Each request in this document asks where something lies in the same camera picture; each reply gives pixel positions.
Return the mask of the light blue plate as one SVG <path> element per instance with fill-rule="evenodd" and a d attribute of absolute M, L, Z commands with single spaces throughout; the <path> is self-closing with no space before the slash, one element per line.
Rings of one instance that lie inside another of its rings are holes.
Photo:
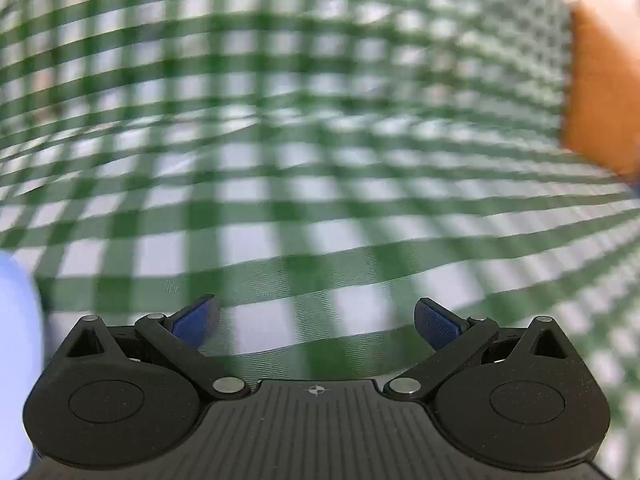
<path fill-rule="evenodd" d="M 43 369 L 44 336 L 38 290 L 9 254 L 1 255 L 1 477 L 18 479 L 32 462 L 23 408 Z"/>

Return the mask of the green white checkered cloth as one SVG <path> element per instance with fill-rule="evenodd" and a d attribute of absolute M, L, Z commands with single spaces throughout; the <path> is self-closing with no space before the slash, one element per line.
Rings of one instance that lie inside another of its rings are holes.
<path fill-rule="evenodd" d="M 556 318 L 639 474 L 639 200 L 560 144 L 562 0 L 1 0 L 1 247 L 47 352 L 204 294 L 248 380 L 427 354 L 416 300 Z"/>

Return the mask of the orange cushion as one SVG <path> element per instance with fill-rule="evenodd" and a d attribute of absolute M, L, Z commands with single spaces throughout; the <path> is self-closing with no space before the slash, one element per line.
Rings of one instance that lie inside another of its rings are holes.
<path fill-rule="evenodd" d="M 630 182 L 639 173 L 639 55 L 582 2 L 572 5 L 572 55 L 561 142 Z"/>

